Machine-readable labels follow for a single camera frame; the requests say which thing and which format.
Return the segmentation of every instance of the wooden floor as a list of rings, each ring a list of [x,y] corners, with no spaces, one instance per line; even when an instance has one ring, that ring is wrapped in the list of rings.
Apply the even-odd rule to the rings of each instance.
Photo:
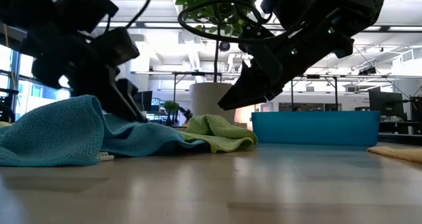
[[[422,166],[260,145],[92,167],[0,167],[0,223],[421,223]]]

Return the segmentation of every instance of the tree trunk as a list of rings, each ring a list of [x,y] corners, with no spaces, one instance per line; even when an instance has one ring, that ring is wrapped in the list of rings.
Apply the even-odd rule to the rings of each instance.
[[[220,36],[221,25],[217,25],[217,36]],[[217,82],[217,74],[218,74],[218,46],[220,41],[216,41],[216,54],[214,56],[214,82]]]

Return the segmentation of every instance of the desk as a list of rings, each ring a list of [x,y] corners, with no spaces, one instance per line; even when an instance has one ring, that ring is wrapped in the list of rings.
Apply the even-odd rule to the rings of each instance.
[[[409,127],[418,127],[419,122],[407,121],[407,122],[393,122],[393,121],[381,121],[379,132],[398,132],[399,134],[409,134]]]

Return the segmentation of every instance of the ceiling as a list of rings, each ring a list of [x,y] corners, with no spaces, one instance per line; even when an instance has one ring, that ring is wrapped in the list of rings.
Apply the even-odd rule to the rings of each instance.
[[[145,0],[112,0],[118,7],[119,12],[112,18],[112,22],[128,22],[132,19]],[[186,44],[179,44],[179,33],[182,31],[177,23],[177,15],[181,11],[180,6],[174,4],[175,0],[152,0],[144,14],[137,20],[138,28],[130,29],[132,34],[142,34],[146,37],[151,52],[150,64],[180,65],[189,60],[189,51],[192,50]],[[383,10],[377,26],[422,26],[421,14],[422,0],[385,0]],[[270,22],[278,23],[274,18]],[[172,23],[172,27],[160,27]],[[99,27],[96,34],[101,34],[104,27]],[[379,58],[380,68],[391,67],[391,59],[397,53],[402,52],[412,45],[422,45],[422,33],[375,33],[365,32],[353,37],[355,45],[367,59]],[[198,58],[201,61],[211,61],[214,58],[215,43],[207,41],[206,44],[197,46]],[[231,51],[220,54],[221,61],[227,61],[231,53],[238,52],[236,45],[231,46]],[[327,57],[312,67],[313,73],[325,73],[338,69],[350,69],[360,65],[366,60],[355,50],[354,54],[345,59]]]

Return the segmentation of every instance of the computer monitor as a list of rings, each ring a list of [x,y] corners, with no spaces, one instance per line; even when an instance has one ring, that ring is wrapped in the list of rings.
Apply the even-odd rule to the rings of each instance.
[[[381,115],[402,117],[404,114],[401,93],[369,92],[371,111],[380,111]]]
[[[138,103],[140,110],[151,111],[152,91],[136,93],[135,101]]]

